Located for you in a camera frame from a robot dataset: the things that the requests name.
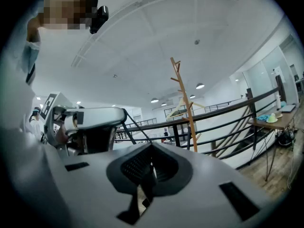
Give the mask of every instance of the wooden coat rack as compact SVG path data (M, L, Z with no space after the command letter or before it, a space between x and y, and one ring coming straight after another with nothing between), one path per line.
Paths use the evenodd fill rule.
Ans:
M187 113L188 113L188 118L183 117L183 119L186 120L186 121L189 121L189 123L190 123L194 152L197 152L198 151L198 146L197 146L197 143L196 143L194 122L193 122L193 118L192 118L192 114L191 114L191 107L192 107L193 103L189 104L187 94L186 94L186 90L185 90L184 84L183 84L182 79L181 79L181 75L180 75L181 61L175 62L172 57L170 59L171 59L171 62L172 62L172 65L173 65L173 68L174 68L174 71L175 71L175 74L176 74L176 77L177 77L177 79L176 78L171 78L171 79L176 81L176 82L179 82L179 84L180 84L179 92L181 92L182 95L183 95L183 99L184 99L184 102L185 102L185 105L186 105L186 108L187 108Z

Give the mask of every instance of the black slot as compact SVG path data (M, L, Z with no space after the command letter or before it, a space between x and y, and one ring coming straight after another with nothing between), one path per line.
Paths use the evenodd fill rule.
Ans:
M74 171L83 167L89 166L87 162L80 162L77 164L66 165L65 168L67 171Z
M259 212L259 209L232 182L221 184L219 187L243 221Z

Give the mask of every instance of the vr headset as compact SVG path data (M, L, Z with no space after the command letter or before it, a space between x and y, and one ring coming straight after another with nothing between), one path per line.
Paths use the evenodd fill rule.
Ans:
M92 7L97 8L98 0L92 0ZM92 14L92 22L89 25L90 33L95 34L109 19L107 6L101 6Z

